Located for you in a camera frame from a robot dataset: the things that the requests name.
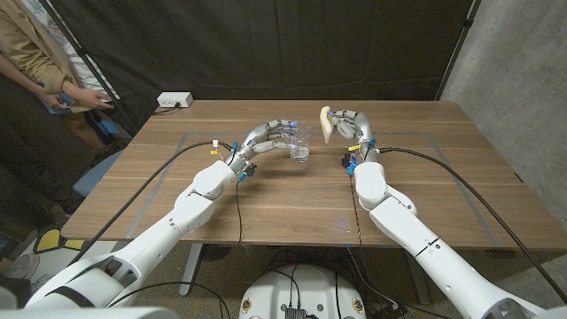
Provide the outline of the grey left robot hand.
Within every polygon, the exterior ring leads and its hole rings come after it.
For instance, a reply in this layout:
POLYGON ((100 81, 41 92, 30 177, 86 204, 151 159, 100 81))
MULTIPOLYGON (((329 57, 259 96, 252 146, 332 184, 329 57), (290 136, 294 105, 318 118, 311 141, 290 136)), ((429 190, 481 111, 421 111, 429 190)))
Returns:
POLYGON ((248 133, 245 140, 229 154, 225 162, 235 174, 238 174, 248 166, 253 157, 260 153, 274 149, 290 150, 292 146, 286 143, 284 138, 298 132, 297 121, 273 120, 262 123, 248 133))

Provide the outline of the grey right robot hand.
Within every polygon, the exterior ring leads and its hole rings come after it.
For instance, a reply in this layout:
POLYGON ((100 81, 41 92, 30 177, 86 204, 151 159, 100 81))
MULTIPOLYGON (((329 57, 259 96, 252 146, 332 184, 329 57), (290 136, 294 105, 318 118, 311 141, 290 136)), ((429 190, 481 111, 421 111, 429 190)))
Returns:
POLYGON ((347 140, 353 140, 361 146, 361 158, 364 162, 378 162, 378 152, 370 144, 373 140, 369 118, 365 113, 351 110, 328 111, 331 131, 337 131, 347 140))

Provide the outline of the person's right hand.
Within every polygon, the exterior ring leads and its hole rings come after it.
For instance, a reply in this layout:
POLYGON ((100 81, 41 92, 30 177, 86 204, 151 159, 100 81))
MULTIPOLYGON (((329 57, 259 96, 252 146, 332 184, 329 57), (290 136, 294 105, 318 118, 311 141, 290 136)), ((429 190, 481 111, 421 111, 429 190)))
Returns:
POLYGON ((45 94, 44 92, 40 91, 37 96, 51 108, 57 110, 65 110, 70 108, 70 106, 59 95, 45 94))

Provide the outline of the person's left hand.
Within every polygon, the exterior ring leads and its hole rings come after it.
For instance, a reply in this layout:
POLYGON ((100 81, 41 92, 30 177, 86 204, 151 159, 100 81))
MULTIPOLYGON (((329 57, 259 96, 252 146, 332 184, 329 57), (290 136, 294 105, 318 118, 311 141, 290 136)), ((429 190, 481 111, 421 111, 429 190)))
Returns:
POLYGON ((108 103, 110 97, 105 93, 93 89, 79 88, 70 92, 69 95, 87 107, 96 109, 113 109, 113 106, 108 103))

